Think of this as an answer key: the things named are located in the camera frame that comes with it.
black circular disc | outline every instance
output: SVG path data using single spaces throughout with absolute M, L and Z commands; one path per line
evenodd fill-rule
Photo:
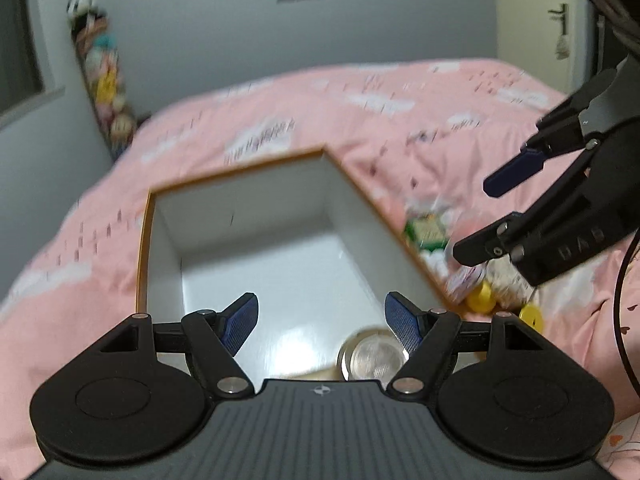
M 31 421 L 47 453 L 81 463 L 133 462 L 180 444 L 201 423 L 203 390 L 180 370 L 126 359 L 95 363 L 68 365 L 34 394 Z
M 502 462 L 544 465 L 592 456 L 612 420 L 604 387 L 545 352 L 509 353 L 443 384 L 437 412 L 452 436 Z

metal lid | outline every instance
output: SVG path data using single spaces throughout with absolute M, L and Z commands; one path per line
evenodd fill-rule
M 348 381 L 377 379 L 386 388 L 408 359 L 391 330 L 364 330 L 350 337 L 340 350 L 338 368 Z

pink blanket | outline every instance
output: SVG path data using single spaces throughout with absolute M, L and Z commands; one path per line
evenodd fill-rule
M 537 118 L 562 95 L 492 60 L 359 65 L 293 73 L 180 102 L 156 115 L 100 184 L 69 212 L 60 232 L 18 278 L 0 311 L 0 478 L 42 462 L 29 420 L 44 380 L 134 311 L 146 196 L 185 176 L 327 144 L 401 228 L 415 202 L 497 219 L 528 207 L 570 156 L 546 165 L 500 200 L 482 180 L 513 156 Z M 640 410 L 612 334 L 611 302 L 621 250 L 546 285 L 537 298 L 546 336 L 613 394 L 619 419 Z M 632 266 L 622 325 L 631 359 L 640 352 L 640 273 Z M 635 423 L 612 433 L 603 462 L 636 478 Z

white crosshair logo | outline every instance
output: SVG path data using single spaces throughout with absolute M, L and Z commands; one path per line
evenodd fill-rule
M 322 386 L 316 386 L 313 390 L 311 390 L 313 393 L 315 393 L 316 395 L 319 396 L 324 396 L 326 394 L 330 394 L 331 393 L 331 388 L 329 388 L 328 386 L 324 386 L 324 384 Z

cream door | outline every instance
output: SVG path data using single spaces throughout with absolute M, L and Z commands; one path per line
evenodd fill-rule
M 565 37 L 569 57 L 558 59 L 556 46 L 561 22 L 551 19 L 549 10 L 567 4 Z M 571 92 L 575 87 L 575 65 L 583 60 L 586 41 L 584 0 L 496 0 L 498 58 L 514 64 L 552 88 Z

